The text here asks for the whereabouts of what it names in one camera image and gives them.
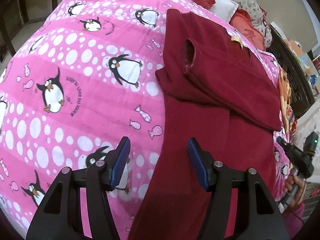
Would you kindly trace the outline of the dark red fleece sweater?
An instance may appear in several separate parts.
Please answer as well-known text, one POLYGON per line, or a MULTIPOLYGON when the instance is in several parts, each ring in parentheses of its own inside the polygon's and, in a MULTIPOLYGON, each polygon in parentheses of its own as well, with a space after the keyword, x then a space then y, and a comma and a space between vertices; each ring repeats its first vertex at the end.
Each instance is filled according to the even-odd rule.
POLYGON ((195 239, 209 194, 187 152, 190 138, 235 170, 255 168, 276 191, 273 134, 281 129, 278 89, 254 53, 192 12, 167 11, 162 152, 129 239, 195 239))

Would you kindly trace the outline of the right red heart cushion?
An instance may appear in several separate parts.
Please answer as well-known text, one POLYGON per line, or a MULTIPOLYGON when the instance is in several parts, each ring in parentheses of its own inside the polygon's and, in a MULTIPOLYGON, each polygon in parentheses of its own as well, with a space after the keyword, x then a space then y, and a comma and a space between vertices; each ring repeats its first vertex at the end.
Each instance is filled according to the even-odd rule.
POLYGON ((230 25, 233 26, 239 33, 251 42, 255 48, 265 50, 264 38, 259 30, 255 29, 252 24, 251 17, 247 11, 238 9, 230 20, 230 25))

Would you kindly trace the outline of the dark wooden desk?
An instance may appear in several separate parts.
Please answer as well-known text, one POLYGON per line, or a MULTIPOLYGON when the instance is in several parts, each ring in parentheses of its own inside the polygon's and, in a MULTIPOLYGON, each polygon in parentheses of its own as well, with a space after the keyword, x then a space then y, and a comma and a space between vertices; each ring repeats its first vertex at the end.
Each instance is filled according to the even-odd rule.
MULTIPOLYGON (((52 9, 57 7, 57 0, 52 0, 52 9)), ((46 18, 30 19, 26 0, 1 0, 1 48, 6 48, 11 56, 16 54, 12 39, 28 24, 43 22, 46 18)))

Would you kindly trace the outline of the white pillow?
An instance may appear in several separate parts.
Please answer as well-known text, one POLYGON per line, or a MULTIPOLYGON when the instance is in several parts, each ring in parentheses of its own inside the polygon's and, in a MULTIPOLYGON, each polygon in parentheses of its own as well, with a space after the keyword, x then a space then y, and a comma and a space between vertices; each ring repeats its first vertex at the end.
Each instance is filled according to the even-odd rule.
POLYGON ((238 7, 238 3, 232 0, 215 0, 209 11, 229 23, 238 7))

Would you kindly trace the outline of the floral folded duvet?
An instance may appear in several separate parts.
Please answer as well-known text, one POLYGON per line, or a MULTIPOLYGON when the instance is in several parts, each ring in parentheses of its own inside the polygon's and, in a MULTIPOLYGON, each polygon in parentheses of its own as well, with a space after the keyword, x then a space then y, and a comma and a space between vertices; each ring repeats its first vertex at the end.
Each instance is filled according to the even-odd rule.
POLYGON ((271 28, 267 23, 267 12, 258 5, 256 0, 231 0, 238 3, 239 9, 246 11, 250 18, 251 23, 255 29, 257 29, 264 38, 265 48, 268 48, 272 44, 271 28))

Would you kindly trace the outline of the dark carved wooden headboard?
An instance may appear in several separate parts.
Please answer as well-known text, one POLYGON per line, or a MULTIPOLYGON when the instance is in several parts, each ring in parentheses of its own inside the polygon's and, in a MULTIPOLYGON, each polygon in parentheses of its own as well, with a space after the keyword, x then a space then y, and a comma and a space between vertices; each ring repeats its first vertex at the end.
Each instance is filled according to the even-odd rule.
POLYGON ((315 103, 315 98, 303 70, 300 67, 298 59, 276 29, 274 29, 274 27, 270 28, 273 40, 272 44, 266 50, 276 57, 281 68, 287 73, 292 89, 292 100, 290 105, 295 117, 300 118, 315 103))

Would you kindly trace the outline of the pink penguin quilt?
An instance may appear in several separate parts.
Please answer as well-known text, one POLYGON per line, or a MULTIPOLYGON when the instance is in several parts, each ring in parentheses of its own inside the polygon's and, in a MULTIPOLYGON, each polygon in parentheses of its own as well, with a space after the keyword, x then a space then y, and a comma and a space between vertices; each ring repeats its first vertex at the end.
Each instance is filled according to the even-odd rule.
POLYGON ((191 0, 63 0, 1 76, 1 209, 28 231, 58 173, 105 158, 122 137, 131 151, 108 193, 121 239, 162 152, 167 11, 192 12, 249 48, 278 89, 279 64, 230 23, 191 0))

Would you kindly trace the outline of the orange cartoon blanket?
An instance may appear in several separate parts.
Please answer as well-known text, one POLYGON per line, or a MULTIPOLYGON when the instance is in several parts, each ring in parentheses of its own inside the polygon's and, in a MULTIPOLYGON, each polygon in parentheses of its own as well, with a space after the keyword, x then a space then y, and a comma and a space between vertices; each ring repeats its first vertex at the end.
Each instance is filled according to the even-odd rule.
POLYGON ((291 107, 292 88, 290 86, 287 72, 285 72, 282 68, 280 68, 279 71, 278 88, 284 132, 287 142, 291 143, 293 142, 293 137, 296 133, 297 118, 295 117, 291 107))

